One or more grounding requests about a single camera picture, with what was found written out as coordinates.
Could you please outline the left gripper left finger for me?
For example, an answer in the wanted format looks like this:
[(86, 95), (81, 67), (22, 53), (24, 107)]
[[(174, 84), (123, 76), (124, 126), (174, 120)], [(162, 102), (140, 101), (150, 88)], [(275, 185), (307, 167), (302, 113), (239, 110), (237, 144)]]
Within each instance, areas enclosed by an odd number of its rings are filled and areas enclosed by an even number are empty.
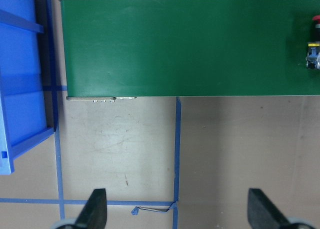
[(104, 229), (107, 223), (107, 215), (106, 189), (94, 189), (74, 226), (76, 229)]

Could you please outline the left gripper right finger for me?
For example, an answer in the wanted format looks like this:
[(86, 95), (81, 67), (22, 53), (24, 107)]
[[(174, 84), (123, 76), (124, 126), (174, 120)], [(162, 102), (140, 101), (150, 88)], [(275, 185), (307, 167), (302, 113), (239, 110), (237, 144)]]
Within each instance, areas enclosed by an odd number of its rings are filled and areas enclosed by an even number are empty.
[(284, 229), (291, 225), (283, 213), (259, 188), (248, 190), (247, 220), (252, 229)]

